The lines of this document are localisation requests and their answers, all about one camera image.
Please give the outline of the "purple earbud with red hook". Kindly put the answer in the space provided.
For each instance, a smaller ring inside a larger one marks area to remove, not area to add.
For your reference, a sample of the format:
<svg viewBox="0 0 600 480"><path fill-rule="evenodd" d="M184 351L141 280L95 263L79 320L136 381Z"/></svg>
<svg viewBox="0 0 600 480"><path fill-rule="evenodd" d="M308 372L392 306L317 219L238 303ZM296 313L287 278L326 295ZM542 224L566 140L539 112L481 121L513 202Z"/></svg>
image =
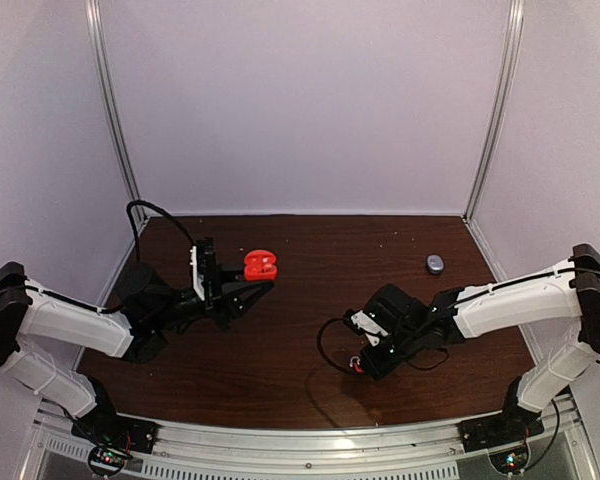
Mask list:
<svg viewBox="0 0 600 480"><path fill-rule="evenodd" d="M349 368L355 375L365 375L366 374L366 372L361 364L361 358L357 355L350 357Z"/></svg>

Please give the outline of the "red earbud charging case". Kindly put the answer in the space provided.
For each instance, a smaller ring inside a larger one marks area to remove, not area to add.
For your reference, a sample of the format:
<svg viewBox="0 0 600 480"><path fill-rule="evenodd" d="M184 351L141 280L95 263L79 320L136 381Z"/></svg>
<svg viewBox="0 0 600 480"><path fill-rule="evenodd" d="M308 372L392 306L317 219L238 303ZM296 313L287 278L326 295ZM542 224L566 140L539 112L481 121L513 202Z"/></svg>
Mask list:
<svg viewBox="0 0 600 480"><path fill-rule="evenodd" d="M277 256L268 250L252 250L244 257L246 281L275 281L278 276Z"/></svg>

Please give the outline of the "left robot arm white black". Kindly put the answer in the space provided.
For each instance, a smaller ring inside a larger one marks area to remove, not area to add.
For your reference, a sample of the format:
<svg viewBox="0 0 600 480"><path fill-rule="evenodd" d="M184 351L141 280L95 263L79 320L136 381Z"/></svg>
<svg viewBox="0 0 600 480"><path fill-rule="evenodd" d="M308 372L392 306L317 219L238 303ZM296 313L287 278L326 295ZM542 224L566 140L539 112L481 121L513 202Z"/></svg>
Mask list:
<svg viewBox="0 0 600 480"><path fill-rule="evenodd" d="M59 364L33 343L35 336L99 351L129 363L148 363L166 348L166 333L184 333L211 320L226 330L274 286L276 276L250 276L221 267L195 274L190 288L170 287L146 263L120 278L117 307L83 303L30 279L21 264L0 268L0 372L83 419L103 444L117 442L124 424L95 380Z"/></svg>

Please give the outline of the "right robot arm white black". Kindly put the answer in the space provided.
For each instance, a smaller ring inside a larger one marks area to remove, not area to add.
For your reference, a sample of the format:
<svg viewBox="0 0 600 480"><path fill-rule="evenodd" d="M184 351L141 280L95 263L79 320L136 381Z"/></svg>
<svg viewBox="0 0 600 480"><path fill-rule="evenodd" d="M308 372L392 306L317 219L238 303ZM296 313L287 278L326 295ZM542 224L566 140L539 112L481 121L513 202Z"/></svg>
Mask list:
<svg viewBox="0 0 600 480"><path fill-rule="evenodd" d="M379 380L425 350L550 319L570 323L562 345L513 381L503 412L493 419L493 433L510 442L559 392L600 363L600 253L589 244L574 246L569 258L545 270L445 290L430 304L385 285L348 317L351 329L368 340L352 367Z"/></svg>

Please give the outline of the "grey oval puck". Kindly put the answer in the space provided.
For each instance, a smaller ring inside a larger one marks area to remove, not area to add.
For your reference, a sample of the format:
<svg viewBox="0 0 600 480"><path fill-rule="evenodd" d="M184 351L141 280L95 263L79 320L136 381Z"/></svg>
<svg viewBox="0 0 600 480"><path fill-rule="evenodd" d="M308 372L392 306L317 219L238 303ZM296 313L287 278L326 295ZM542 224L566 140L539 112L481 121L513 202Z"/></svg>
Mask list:
<svg viewBox="0 0 600 480"><path fill-rule="evenodd" d="M426 258L426 269L432 275L441 275L445 270L443 259L436 254L428 255Z"/></svg>

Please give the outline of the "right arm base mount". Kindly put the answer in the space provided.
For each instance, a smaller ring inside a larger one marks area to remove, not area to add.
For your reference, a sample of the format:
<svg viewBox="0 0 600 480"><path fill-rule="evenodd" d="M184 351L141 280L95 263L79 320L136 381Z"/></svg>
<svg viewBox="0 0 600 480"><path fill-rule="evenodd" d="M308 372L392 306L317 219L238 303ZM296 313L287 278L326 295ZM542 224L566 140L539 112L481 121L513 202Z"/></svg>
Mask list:
<svg viewBox="0 0 600 480"><path fill-rule="evenodd" d="M489 451L489 461L497 473L521 475L530 464L529 438L543 433L540 412L527 410L516 397L504 402L499 413L461 421L458 425L466 453Z"/></svg>

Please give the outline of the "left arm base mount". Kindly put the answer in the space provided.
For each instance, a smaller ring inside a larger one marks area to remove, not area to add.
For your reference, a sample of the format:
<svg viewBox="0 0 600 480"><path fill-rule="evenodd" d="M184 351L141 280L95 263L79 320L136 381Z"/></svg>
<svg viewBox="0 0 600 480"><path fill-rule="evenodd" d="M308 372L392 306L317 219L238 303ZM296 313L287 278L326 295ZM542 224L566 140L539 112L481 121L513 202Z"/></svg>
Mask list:
<svg viewBox="0 0 600 480"><path fill-rule="evenodd" d="M158 424L120 415L106 392L97 392L95 407L82 417L61 410L71 422L71 433L88 440L93 447L86 464L97 477L110 479L119 474L134 459L134 453L153 452Z"/></svg>

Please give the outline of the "front aluminium rail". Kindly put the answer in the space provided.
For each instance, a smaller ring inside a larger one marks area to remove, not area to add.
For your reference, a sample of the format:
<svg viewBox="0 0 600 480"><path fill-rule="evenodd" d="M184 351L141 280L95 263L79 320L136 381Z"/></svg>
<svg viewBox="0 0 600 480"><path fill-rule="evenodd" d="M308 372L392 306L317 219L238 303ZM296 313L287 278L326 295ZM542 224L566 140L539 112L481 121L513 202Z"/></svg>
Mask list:
<svg viewBox="0 0 600 480"><path fill-rule="evenodd" d="M158 424L151 453L132 453L112 479L600 479L575 407L561 402L559 433L543 459L523 475L500 473L504 449L527 446L534 463L555 431L499 450L468 452L457 423L335 430L234 429L176 422ZM70 433L70 423L39 412L33 438L15 479L98 479L87 466L92 445Z"/></svg>

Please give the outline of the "left aluminium frame post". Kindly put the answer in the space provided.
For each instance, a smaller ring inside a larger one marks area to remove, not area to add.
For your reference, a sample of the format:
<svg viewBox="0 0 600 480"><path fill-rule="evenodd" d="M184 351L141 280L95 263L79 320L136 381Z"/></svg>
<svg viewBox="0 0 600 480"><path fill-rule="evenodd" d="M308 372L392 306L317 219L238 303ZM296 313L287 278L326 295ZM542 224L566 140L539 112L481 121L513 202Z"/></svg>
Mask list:
<svg viewBox="0 0 600 480"><path fill-rule="evenodd" d="M115 97L102 21L101 2L98 0L86 0L84 4L87 29L95 60L96 75L104 106L105 120L109 129L117 164L121 171L128 200L140 200L141 195L131 165Z"/></svg>

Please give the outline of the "aluminium frame post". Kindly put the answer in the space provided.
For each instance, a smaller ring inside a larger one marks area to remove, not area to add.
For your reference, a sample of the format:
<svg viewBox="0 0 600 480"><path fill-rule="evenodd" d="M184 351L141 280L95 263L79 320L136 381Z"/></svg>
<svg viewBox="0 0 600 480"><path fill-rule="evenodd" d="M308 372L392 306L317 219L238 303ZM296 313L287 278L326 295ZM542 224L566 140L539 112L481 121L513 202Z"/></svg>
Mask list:
<svg viewBox="0 0 600 480"><path fill-rule="evenodd" d="M96 75L104 106L105 120L109 129L117 164L121 171L128 200L140 200L141 195L131 165L115 97L102 21L101 2L98 0L86 0L84 4L87 29L95 60Z"/></svg>
<svg viewBox="0 0 600 480"><path fill-rule="evenodd" d="M518 64L524 30L524 10L525 2L523 0L511 0L509 2L509 13L495 96L481 150L478 169L463 215L463 219L467 224L470 224L477 214L489 170L495 157L497 143L504 123L507 103Z"/></svg>

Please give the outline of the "right aluminium frame post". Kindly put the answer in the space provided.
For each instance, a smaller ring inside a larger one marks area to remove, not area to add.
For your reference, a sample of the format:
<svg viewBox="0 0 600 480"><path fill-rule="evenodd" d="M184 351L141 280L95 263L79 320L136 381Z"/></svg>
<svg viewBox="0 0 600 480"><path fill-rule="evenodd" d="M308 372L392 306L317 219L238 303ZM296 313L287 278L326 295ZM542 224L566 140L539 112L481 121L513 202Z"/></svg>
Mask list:
<svg viewBox="0 0 600 480"><path fill-rule="evenodd" d="M507 103L518 64L524 30L524 10L525 2L523 0L511 0L509 2L509 13L495 96L481 150L478 169L463 215L463 219L467 224L470 224L477 214L489 170L495 157L497 143L504 123Z"/></svg>

